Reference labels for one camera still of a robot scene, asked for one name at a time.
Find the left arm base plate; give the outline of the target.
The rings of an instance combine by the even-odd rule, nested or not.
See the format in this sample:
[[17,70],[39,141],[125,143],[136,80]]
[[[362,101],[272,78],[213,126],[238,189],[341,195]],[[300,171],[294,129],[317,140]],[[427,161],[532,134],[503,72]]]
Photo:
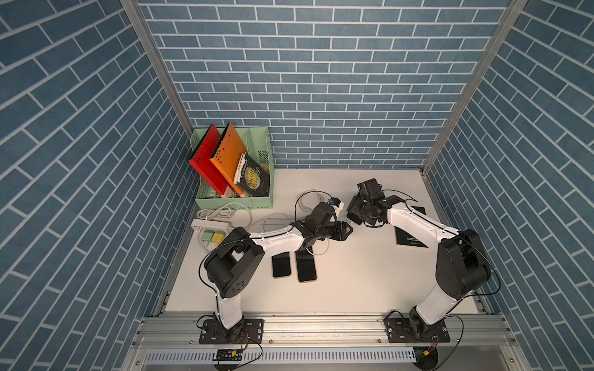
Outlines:
[[250,339],[258,344],[262,341],[265,321],[263,319],[243,319],[231,329],[226,329],[216,318],[206,319],[201,325],[199,344],[223,345],[246,344]]

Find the orange folder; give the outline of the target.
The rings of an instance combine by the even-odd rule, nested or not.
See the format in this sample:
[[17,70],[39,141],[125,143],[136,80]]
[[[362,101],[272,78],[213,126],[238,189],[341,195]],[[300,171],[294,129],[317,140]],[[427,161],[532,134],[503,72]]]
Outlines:
[[244,197],[246,194],[235,184],[234,179],[240,158],[246,151],[247,148],[237,130],[232,123],[228,123],[210,157],[215,168],[240,197]]

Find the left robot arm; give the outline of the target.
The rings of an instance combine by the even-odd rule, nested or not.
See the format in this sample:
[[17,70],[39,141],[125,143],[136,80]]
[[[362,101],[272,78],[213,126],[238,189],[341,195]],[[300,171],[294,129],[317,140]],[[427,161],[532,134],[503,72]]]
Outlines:
[[202,283],[215,292],[214,314],[219,325],[233,329],[243,318],[241,292],[247,287],[265,255],[306,250],[321,240],[345,241],[353,227],[339,221],[340,211],[331,203],[319,203],[309,216],[269,233],[233,229],[200,264],[207,280]]

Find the aluminium front rail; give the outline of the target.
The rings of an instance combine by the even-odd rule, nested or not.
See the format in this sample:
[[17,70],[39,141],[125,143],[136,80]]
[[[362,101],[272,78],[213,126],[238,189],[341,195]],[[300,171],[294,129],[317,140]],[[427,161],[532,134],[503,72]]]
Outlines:
[[[172,312],[142,320],[133,349],[183,349],[199,346],[199,312]],[[276,347],[396,346],[389,343],[383,314],[271,314],[247,313],[245,319],[263,319],[261,344]],[[502,315],[454,315],[445,320],[450,343],[441,346],[516,346]]]

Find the small black controller board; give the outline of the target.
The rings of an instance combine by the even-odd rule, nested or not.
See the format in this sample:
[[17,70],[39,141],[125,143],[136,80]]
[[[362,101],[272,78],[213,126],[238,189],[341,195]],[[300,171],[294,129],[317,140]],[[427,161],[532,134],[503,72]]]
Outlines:
[[218,349],[213,358],[215,363],[241,363],[242,360],[243,351],[241,349]]

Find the phone with pink case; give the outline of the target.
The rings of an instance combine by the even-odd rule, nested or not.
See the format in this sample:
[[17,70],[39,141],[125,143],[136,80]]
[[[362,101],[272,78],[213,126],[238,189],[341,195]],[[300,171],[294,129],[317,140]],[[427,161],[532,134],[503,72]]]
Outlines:
[[312,282],[317,279],[314,256],[308,250],[295,252],[298,281],[300,283]]

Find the yellow charger plug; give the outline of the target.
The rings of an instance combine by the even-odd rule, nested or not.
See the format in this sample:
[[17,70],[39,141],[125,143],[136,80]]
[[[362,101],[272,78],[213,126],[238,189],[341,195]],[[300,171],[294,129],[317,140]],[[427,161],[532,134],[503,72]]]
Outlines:
[[213,234],[211,238],[211,242],[215,244],[220,244],[226,237],[226,233],[223,231],[217,231]]

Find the phone with light blue case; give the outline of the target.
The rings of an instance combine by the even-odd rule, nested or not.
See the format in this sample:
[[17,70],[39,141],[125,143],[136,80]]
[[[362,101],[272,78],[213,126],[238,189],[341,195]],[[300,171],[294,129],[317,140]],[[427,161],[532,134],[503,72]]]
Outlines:
[[272,276],[285,278],[292,274],[290,253],[280,253],[272,257]]

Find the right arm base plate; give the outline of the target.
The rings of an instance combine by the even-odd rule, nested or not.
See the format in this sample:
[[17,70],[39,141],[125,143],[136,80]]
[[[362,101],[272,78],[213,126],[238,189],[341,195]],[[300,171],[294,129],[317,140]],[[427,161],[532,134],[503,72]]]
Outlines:
[[442,320],[433,325],[424,325],[420,320],[410,324],[410,318],[388,318],[385,329],[389,343],[450,343],[451,338]]

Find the red folder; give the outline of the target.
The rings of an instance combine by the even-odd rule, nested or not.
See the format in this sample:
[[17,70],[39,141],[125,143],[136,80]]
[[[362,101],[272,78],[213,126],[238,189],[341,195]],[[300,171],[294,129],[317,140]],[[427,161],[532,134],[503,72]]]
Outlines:
[[210,160],[220,137],[221,134],[215,125],[211,125],[206,133],[200,137],[196,150],[189,159],[189,164],[198,171],[203,180],[219,196],[227,198],[231,196],[229,183]]

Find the green charger plug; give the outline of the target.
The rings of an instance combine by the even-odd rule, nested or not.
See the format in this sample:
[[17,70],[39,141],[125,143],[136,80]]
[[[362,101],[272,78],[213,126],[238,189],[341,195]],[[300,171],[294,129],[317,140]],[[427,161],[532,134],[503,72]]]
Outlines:
[[204,230],[204,232],[202,233],[201,240],[205,244],[209,244],[212,241],[213,235],[214,235],[213,230]]

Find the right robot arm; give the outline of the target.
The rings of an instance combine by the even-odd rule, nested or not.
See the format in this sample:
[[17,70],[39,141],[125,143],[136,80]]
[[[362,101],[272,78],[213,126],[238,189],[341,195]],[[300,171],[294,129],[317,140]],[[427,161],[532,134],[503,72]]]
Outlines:
[[457,230],[430,219],[398,196],[385,196],[376,179],[357,187],[357,195],[347,208],[348,219],[369,227],[390,224],[415,237],[436,255],[436,283],[409,312],[409,331],[420,339],[490,280],[491,268],[480,236],[474,230]]

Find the black Murphy's law book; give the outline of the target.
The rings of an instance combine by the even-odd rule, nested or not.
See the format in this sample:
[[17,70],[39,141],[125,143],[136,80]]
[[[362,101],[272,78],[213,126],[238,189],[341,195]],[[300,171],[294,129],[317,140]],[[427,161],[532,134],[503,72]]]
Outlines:
[[425,242],[429,241],[433,227],[421,218],[425,214],[425,207],[407,207],[404,203],[389,210],[388,222],[396,228],[397,244],[428,248]]

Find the mint green perforated basket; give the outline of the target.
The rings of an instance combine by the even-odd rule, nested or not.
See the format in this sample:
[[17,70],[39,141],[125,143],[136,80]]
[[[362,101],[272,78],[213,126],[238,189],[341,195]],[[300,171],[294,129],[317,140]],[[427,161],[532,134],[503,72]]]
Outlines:
[[[196,150],[200,137],[206,133],[208,128],[196,129],[190,139],[193,153]],[[275,163],[272,156],[272,148],[269,137],[269,130],[267,128],[235,128],[247,148],[247,154],[252,159],[259,163],[268,173],[271,178],[270,195],[266,197],[246,196],[240,197],[231,188],[231,196],[223,198],[219,196],[210,185],[208,185],[200,176],[200,187],[196,196],[196,204],[201,209],[218,209],[224,205],[230,204],[236,207],[238,203],[246,206],[251,210],[255,209],[270,209],[273,202],[274,189],[274,171]]]

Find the Moon and Sixpence book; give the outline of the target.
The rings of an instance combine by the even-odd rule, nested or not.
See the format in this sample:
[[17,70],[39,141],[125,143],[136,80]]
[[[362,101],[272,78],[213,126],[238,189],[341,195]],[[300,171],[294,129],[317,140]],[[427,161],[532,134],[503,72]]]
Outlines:
[[234,184],[248,196],[266,197],[270,195],[271,178],[269,173],[247,152],[240,156]]

